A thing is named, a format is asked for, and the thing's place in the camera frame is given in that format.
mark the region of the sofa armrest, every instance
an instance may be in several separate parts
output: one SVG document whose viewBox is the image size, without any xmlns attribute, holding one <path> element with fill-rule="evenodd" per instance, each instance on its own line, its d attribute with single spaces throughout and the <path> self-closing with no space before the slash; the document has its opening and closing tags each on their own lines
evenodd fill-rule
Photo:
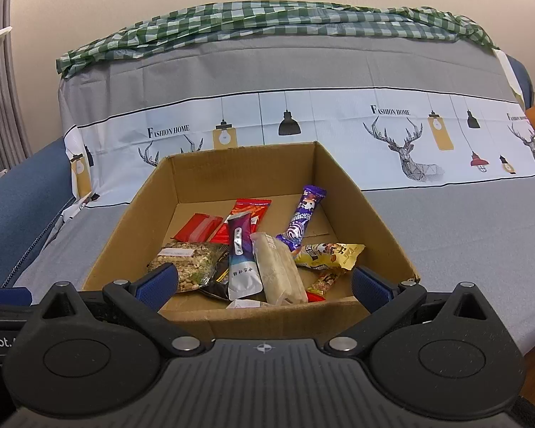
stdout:
<svg viewBox="0 0 535 428">
<path fill-rule="evenodd" d="M 0 178 L 0 287 L 33 262 L 61 211 L 73 202 L 63 139 Z"/>
</svg>

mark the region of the crosshair logo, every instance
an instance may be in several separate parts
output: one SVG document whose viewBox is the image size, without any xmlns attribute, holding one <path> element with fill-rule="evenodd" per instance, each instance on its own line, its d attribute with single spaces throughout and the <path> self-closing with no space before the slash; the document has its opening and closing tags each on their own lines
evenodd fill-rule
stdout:
<svg viewBox="0 0 535 428">
<path fill-rule="evenodd" d="M 269 352 L 273 349 L 273 346 L 266 343 L 265 341 L 263 343 L 261 343 L 260 345 L 256 346 L 254 349 L 257 349 L 258 351 L 260 351 L 261 353 L 266 353 L 266 352 Z"/>
</svg>

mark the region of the cardboard box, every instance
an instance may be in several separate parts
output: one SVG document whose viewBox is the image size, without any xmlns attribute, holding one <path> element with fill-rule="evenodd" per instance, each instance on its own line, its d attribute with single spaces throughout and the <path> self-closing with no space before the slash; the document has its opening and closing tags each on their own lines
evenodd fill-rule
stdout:
<svg viewBox="0 0 535 428">
<path fill-rule="evenodd" d="M 269 198 L 258 231 L 284 231 L 303 188 L 327 190 L 303 244 L 361 243 L 357 263 L 392 282 L 417 278 L 389 229 L 361 190 L 319 143 L 232 148 L 185 153 L 162 160 L 123 214 L 84 285 L 99 290 L 115 279 L 137 280 L 163 244 L 195 212 L 225 217 L 236 198 Z M 305 286 L 315 271 L 300 269 Z M 228 309 L 227 302 L 198 291 L 175 295 L 160 311 L 202 340 L 306 338 L 325 341 L 368 313 L 352 296 L 350 275 L 341 277 L 324 302 Z"/>
</svg>

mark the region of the bag of nuts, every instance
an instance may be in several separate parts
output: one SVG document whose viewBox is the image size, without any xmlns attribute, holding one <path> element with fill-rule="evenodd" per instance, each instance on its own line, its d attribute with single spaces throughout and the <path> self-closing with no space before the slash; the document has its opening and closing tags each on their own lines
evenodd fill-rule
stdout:
<svg viewBox="0 0 535 428">
<path fill-rule="evenodd" d="M 173 241 L 163 246 L 152 260 L 147 271 L 173 263 L 178 271 L 177 293 L 197 290 L 207 284 L 215 272 L 220 257 L 228 251 L 228 245 L 218 243 L 183 243 Z"/>
</svg>

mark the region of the deer antler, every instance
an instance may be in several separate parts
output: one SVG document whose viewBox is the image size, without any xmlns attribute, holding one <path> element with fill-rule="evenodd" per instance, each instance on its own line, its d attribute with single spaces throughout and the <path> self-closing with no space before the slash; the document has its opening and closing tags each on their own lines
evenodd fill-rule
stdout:
<svg viewBox="0 0 535 428">
<path fill-rule="evenodd" d="M 414 127 L 414 134 L 411 135 L 408 129 L 406 129 L 406 133 L 408 133 L 408 138 L 404 139 L 404 147 L 407 147 L 409 144 L 412 143 L 412 141 L 420 138 L 422 136 L 422 130 L 424 129 L 424 124 L 420 124 L 420 130 L 418 130 L 416 124 L 414 124 L 408 117 L 406 119 Z"/>
<path fill-rule="evenodd" d="M 186 135 L 184 135 L 184 138 L 186 138 L 188 140 L 188 143 L 190 143 L 190 152 L 191 153 L 194 153 L 195 151 L 200 151 L 202 149 L 202 144 L 204 143 L 204 138 L 200 140 L 200 146 L 198 146 L 198 149 L 196 149 L 196 146 L 195 146 L 194 142 L 190 138 L 188 138 Z"/>
<path fill-rule="evenodd" d="M 381 134 L 378 130 L 377 130 L 377 121 L 378 121 L 378 116 L 377 118 L 375 119 L 375 121 L 372 123 L 371 125 L 371 128 L 372 128 L 372 132 L 368 129 L 367 127 L 367 124 L 365 124 L 363 122 L 363 125 L 365 126 L 367 132 L 369 132 L 373 137 L 375 137 L 376 139 L 379 139 L 381 141 L 385 141 L 386 143 L 388 143 L 389 145 L 393 145 L 395 147 L 398 147 L 397 145 L 397 142 L 395 142 L 391 137 L 388 136 L 388 134 L 386 133 L 386 127 L 384 128 L 384 135 Z"/>
<path fill-rule="evenodd" d="M 519 138 L 524 144 L 528 145 L 529 143 L 532 143 L 535 141 L 535 131 L 531 132 L 531 139 L 525 139 L 521 134 L 515 130 L 514 124 L 511 124 L 511 127 L 508 125 L 507 128 L 513 133 L 517 138 Z"/>
<path fill-rule="evenodd" d="M 153 144 L 153 142 L 151 141 L 149 143 L 149 146 L 147 146 L 144 155 L 141 154 L 141 148 L 138 148 L 138 155 L 147 164 L 150 164 L 151 166 L 157 167 L 158 166 L 158 152 L 157 152 L 157 155 L 154 157 L 154 159 L 149 156 L 149 148 L 151 147 L 152 144 Z"/>
</svg>

